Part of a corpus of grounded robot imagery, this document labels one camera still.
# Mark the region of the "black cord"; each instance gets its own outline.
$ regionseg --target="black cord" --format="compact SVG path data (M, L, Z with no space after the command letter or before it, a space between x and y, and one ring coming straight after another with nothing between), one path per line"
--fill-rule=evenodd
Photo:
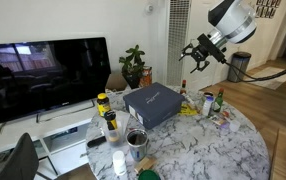
M234 66L233 64L230 64L228 62L225 62L226 65L230 66L230 68L233 70L233 72L235 73L236 77L243 81L243 82L255 82L255 81L266 81L266 80L270 80L270 79L274 79L274 78L277 78L277 77L280 77L280 76L283 76L284 74L286 74L286 69L284 71L281 71L279 73L276 73L274 75L271 75L271 76L266 76L266 77L259 77L259 78L256 78L256 77L252 77L248 74L246 74L245 72L243 72L240 68ZM242 73L243 75L247 76L248 78L252 79L252 80L243 80L242 78L240 78L238 76L238 73L236 72L236 70L239 71L239 73Z

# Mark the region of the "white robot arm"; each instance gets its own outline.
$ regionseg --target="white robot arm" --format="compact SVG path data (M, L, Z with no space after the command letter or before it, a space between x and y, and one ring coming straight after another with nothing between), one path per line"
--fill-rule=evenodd
M190 55L197 63L195 70L203 71L210 62L206 61L209 55L212 55L217 61L225 63L223 52L226 51L225 44L242 43L249 39L256 30L255 12L249 5L242 5L241 0L222 0L208 13L208 21L214 26L214 29L207 35L200 35L197 40L199 45L193 47L190 43L181 54L182 60Z

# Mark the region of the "dark blue box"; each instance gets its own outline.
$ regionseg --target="dark blue box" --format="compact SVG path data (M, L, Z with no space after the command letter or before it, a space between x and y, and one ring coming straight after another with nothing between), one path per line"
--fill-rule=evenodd
M152 129L180 112L184 96L159 83L153 83L125 95L123 100L126 110L146 129Z

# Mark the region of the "television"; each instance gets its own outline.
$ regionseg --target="television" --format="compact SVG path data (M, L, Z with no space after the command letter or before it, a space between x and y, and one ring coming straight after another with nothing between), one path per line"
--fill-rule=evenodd
M0 44L0 123L93 99L110 73L103 37Z

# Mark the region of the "marble table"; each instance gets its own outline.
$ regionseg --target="marble table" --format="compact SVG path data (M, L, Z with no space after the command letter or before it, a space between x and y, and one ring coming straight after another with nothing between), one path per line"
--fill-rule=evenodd
M170 87L179 92L179 87ZM109 95L114 110L125 111L123 95ZM188 96L198 105L202 93L188 91ZM217 128L212 121L202 115L175 115L152 130L149 137L148 155L157 158L153 170L162 179L258 179L269 177L269 155L260 133L254 125L237 109L224 102L223 110L230 113L231 119L238 120L241 127L238 132ZM104 120L95 116L88 128L86 140L100 136ZM144 129L133 117L129 118L129 128ZM128 179L137 179L134 172L136 164L124 141L121 149L126 155ZM120 179L113 170L112 154L117 149L106 142L92 148L87 147L90 167L97 179Z

